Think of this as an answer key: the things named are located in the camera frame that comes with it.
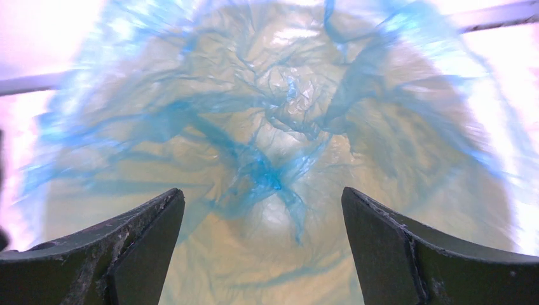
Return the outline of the wooden clothes rack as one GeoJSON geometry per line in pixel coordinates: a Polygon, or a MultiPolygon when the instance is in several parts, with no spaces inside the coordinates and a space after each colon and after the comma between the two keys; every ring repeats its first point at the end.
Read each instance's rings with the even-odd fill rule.
{"type": "MultiPolygon", "coordinates": [[[[538,19],[538,1],[435,1],[462,32],[538,19]]],[[[1,1],[1,96],[53,90],[103,1],[1,1]]]]}

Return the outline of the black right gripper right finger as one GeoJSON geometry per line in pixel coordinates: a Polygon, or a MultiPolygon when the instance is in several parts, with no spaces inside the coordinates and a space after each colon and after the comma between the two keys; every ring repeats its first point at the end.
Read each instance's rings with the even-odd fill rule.
{"type": "Polygon", "coordinates": [[[346,187],[346,232],[366,304],[537,304],[538,258],[438,231],[346,187]]]}

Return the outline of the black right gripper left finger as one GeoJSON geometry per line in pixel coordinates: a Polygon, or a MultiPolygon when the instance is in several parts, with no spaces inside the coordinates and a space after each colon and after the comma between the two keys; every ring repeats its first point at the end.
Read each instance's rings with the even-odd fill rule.
{"type": "Polygon", "coordinates": [[[76,233],[2,252],[1,303],[159,303],[184,207],[171,189],[76,233]]]}

